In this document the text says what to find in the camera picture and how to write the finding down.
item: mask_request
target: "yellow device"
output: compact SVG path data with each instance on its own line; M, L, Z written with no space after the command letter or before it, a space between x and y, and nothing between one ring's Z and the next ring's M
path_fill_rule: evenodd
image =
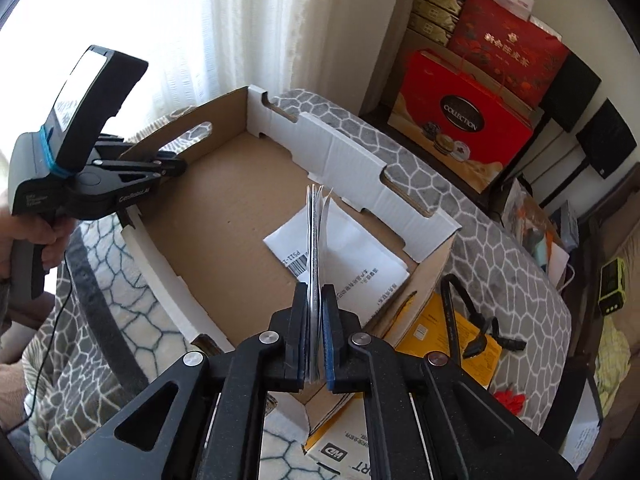
M625 301L625 261L616 258L600 269L598 307L602 315L606 316L620 310Z

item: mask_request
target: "red gift box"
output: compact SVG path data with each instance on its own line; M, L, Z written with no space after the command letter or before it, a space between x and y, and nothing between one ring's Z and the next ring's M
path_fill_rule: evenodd
M447 45L526 104L540 104L569 50L493 0L466 0Z
M478 193L529 140L530 123L432 52L415 52L388 123Z

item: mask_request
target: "logo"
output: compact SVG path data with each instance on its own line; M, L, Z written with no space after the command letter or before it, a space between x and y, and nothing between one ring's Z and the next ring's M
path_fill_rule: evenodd
M464 132L474 134L484 128L480 111L462 97L445 95L440 100L440 108L449 122Z
M329 458L332 458L336 462L340 462L344 457L347 456L347 452L343 449L340 449L335 444L329 442L326 446L324 446L320 453L327 455Z
M128 195L121 196L118 199L118 203L126 202L127 200L131 200L132 198L135 198L137 196L144 195L145 193L148 193L150 189L151 188L149 188L149 187L145 187L145 189L141 189L140 191L136 191L134 193L129 193Z

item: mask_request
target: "red object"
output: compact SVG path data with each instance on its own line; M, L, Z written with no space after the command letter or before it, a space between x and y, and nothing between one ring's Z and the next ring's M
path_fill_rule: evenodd
M478 193L532 134L500 97L431 52L410 58L389 124Z
M527 397L525 397L524 394L513 395L513 391L511 389L504 390L503 392L495 392L494 397L501 405L516 416L520 415L520 412L524 407L524 401L527 400Z
M536 108L569 50L493 0L466 0L447 47Z

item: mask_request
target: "small screen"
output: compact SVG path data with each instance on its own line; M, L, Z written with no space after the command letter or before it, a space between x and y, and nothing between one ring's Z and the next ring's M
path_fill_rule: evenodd
M76 110L78 110L78 105L82 101L84 94L86 94L91 83L94 82L106 62L106 57L93 50L87 50L69 75L56 99L56 103L53 105L60 129L63 132L69 126Z

